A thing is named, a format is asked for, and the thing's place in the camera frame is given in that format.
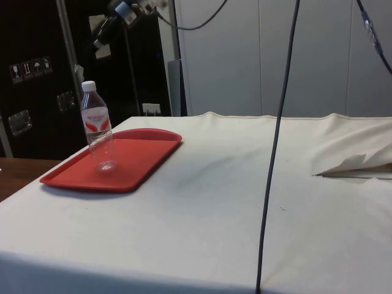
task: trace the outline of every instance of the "sticker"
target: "sticker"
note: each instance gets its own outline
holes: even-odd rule
[[[31,61],[32,70],[34,72],[35,77],[39,77],[43,75],[43,67],[42,67],[42,60],[41,59],[33,59]]]
[[[20,70],[19,64],[13,64],[10,66],[10,73],[12,77],[12,82],[14,84],[20,83],[23,81],[22,71]]]
[[[87,134],[103,132],[111,129],[108,108],[95,107],[81,112]]]
[[[49,56],[45,56],[42,58],[42,68],[45,74],[52,73],[51,62]]]
[[[25,62],[21,63],[21,68],[22,68],[23,77],[25,80],[29,80],[31,78],[34,78],[34,76],[32,74],[32,67],[31,67],[30,61],[25,61]]]

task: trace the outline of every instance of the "white panel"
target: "white panel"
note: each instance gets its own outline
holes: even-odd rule
[[[363,0],[384,49],[392,62],[392,1]],[[354,1],[347,114],[392,116],[392,77],[384,67],[364,29]]]
[[[181,26],[196,26],[222,0],[177,0]],[[260,115],[260,32],[257,0],[230,0],[197,31],[179,32],[188,114]]]
[[[275,115],[282,91],[295,0],[260,0],[263,114]],[[302,0],[285,116],[345,113],[351,0]]]

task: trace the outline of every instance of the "table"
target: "table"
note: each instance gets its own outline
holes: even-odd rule
[[[0,202],[60,162],[59,160],[0,157]]]
[[[183,145],[131,194],[36,180],[0,203],[0,293],[254,293],[275,122],[212,113],[123,122],[115,131],[167,129]],[[390,293],[392,182],[312,171],[322,150],[346,156],[343,141],[370,154],[391,130],[391,118],[282,120],[264,293]]]

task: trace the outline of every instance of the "plastic water bottle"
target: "plastic water bottle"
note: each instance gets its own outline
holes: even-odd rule
[[[97,93],[95,82],[85,81],[81,87],[85,93],[81,101],[81,117],[90,154],[99,171],[111,170],[116,161],[108,108]]]

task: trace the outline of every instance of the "folded cloth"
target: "folded cloth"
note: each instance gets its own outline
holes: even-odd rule
[[[312,174],[392,179],[392,119],[363,119],[364,127],[350,120],[325,121],[311,148]]]

